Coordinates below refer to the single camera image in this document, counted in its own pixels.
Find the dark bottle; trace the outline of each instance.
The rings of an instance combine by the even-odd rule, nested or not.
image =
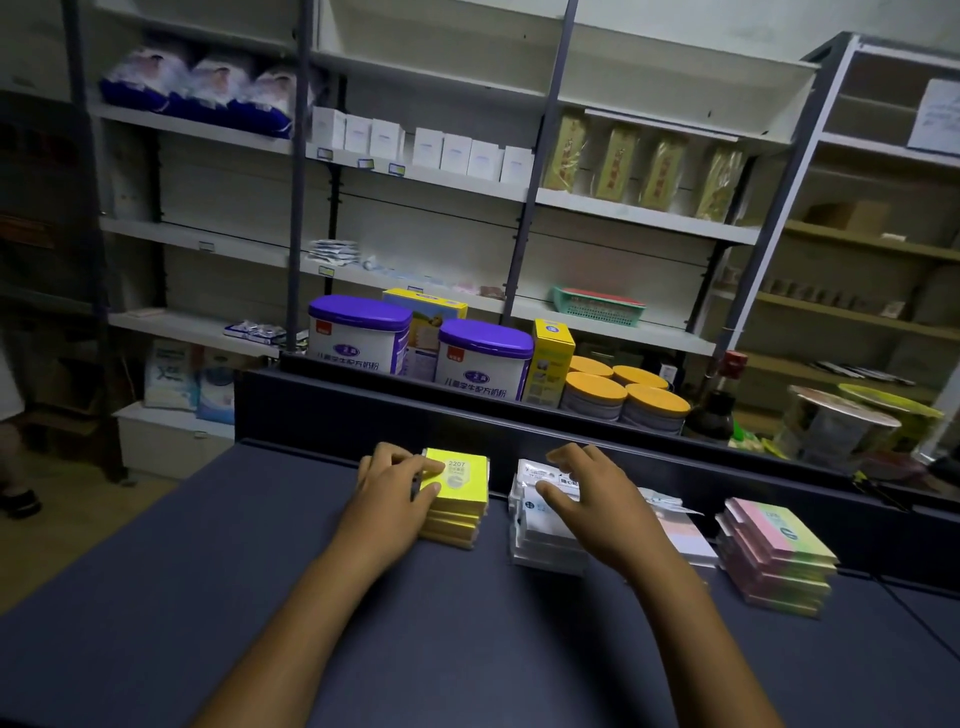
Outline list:
[[[684,422],[684,435],[694,440],[726,444],[733,435],[733,406],[740,375],[747,366],[747,355],[726,352],[705,388],[700,402],[690,410]]]

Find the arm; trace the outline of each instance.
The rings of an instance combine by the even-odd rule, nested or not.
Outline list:
[[[781,728],[697,572],[627,475],[593,445],[566,445],[547,458],[580,481],[580,502],[544,481],[537,490],[584,548],[633,587],[682,728]]]
[[[326,661],[370,585],[417,539],[438,487],[410,500],[414,476],[443,465],[381,443],[360,462],[337,532],[297,582],[193,728],[306,723]]]

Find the left hand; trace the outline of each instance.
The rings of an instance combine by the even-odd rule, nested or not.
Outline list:
[[[357,488],[350,499],[332,546],[362,556],[374,576],[392,566],[417,539],[427,511],[440,491],[424,488],[410,499],[410,487],[420,472],[442,473],[444,464],[414,455],[390,443],[380,443],[360,461]]]

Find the floor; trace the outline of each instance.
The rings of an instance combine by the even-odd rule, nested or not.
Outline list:
[[[0,614],[177,487],[163,478],[124,487],[85,463],[23,459],[43,510],[25,521],[0,516]]]

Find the gold package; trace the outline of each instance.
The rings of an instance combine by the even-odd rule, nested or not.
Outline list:
[[[743,162],[743,152],[733,147],[721,145],[714,150],[694,217],[715,223],[727,219],[733,192],[743,172]]]
[[[610,132],[607,155],[604,157],[600,176],[596,179],[593,196],[599,200],[618,203],[623,197],[623,188],[630,178],[634,163],[634,150],[639,134],[633,127],[616,125]]]
[[[577,176],[580,154],[587,139],[587,119],[580,114],[565,113],[560,122],[557,148],[547,167],[543,186],[547,189],[573,191],[573,178]]]
[[[686,139],[668,134],[657,144],[646,184],[640,192],[640,206],[666,212],[677,194],[680,175],[684,168]]]

